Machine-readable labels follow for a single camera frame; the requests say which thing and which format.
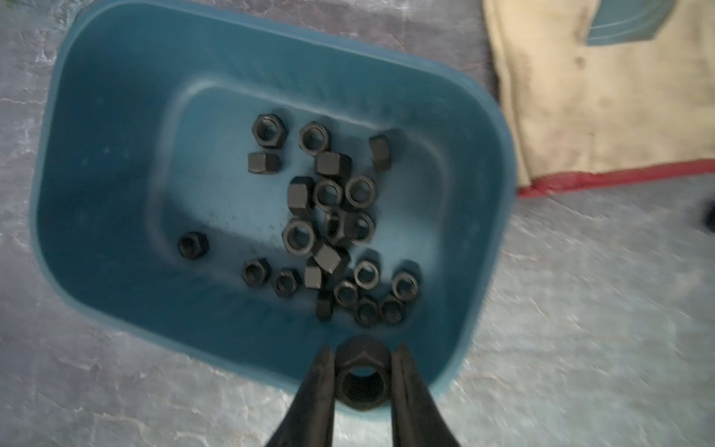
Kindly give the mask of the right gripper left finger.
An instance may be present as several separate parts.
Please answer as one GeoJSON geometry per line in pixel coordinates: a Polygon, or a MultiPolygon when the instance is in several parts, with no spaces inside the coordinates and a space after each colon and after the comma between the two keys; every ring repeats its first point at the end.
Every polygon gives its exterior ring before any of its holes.
{"type": "Polygon", "coordinates": [[[331,447],[335,379],[335,355],[328,346],[322,346],[266,446],[331,447]]]}

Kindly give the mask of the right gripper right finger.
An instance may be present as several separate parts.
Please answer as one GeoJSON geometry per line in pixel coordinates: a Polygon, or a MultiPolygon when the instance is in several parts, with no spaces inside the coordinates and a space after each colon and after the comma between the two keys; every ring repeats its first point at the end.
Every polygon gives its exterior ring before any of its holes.
{"type": "Polygon", "coordinates": [[[392,353],[391,366],[393,445],[459,446],[405,343],[392,353]]]}

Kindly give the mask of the teal plastic storage box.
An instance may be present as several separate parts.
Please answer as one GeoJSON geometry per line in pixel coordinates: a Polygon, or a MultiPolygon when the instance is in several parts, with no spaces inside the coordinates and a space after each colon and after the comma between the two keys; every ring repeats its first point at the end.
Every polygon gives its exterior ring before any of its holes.
{"type": "Polygon", "coordinates": [[[372,174],[370,137],[391,168],[376,176],[370,254],[419,276],[402,324],[371,335],[405,343],[434,393],[456,378],[478,321],[516,194],[506,119],[472,78],[413,55],[180,1],[99,1],[76,18],[50,82],[30,208],[35,258],[64,301],[164,348],[294,391],[321,346],[360,333],[316,294],[250,288],[244,264],[303,267],[281,234],[290,180],[313,169],[299,147],[312,121],[372,174]],[[288,130],[256,143],[259,115],[288,130]],[[281,158],[248,171],[248,154],[281,158]],[[209,252],[180,255],[186,232],[209,252]]]}

